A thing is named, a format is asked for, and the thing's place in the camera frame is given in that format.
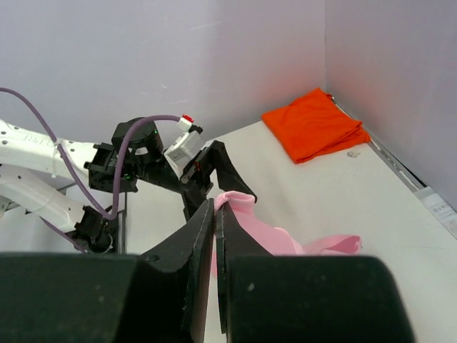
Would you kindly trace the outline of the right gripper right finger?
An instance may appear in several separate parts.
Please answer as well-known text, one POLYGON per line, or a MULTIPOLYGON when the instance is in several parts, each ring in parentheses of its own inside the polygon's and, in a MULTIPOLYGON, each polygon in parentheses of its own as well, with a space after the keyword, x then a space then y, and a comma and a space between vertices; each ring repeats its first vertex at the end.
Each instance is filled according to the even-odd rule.
POLYGON ((216 265, 221 331, 228 342, 257 342, 261 264, 271 257, 234 214, 230 204, 216 215, 216 265))

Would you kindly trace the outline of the pink t shirt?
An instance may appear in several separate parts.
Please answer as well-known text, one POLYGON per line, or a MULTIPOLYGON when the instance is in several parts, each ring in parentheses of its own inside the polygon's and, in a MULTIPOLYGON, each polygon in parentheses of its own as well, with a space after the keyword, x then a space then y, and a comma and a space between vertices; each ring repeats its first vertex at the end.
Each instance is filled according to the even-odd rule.
POLYGON ((255 198, 236 191, 219 194, 214 199, 215 209, 229 204, 242 229, 267 252, 275 255, 356 255, 362 248, 362 239, 356 235, 336 234, 299 244, 285 229, 270 226, 254 214, 255 198))

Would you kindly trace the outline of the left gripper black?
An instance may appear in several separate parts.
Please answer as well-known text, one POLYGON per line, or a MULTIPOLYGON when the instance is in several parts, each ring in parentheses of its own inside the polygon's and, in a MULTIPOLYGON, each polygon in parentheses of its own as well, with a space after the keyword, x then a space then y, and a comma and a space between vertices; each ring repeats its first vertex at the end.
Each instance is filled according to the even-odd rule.
POLYGON ((211 174, 216 171, 219 188, 225 192, 236 191, 258 197, 242 179, 233 165, 225 144, 213 141, 204 146, 185 167, 180 178, 181 198, 186 222, 196 213, 211 190, 211 174))

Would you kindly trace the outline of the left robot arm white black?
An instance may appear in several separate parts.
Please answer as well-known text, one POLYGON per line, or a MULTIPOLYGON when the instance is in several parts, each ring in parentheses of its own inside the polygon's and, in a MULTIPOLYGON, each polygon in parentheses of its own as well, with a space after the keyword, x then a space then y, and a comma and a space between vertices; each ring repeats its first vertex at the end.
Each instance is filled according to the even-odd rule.
POLYGON ((225 145, 201 138, 192 118, 173 122, 165 147, 154 118, 118 124, 109 143, 58 139, 1 123, 1 210, 23 207, 84 252, 124 248, 124 197, 146 182, 179 194, 191 218, 211 188, 250 194, 225 145))

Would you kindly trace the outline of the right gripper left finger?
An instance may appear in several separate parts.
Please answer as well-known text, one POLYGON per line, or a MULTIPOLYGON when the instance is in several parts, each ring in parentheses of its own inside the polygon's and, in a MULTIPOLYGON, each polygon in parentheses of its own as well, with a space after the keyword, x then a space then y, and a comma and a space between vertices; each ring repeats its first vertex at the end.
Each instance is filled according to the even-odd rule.
POLYGON ((167 239, 141 255, 145 260, 146 333, 153 342, 204 341, 214 235, 214 201, 167 239))

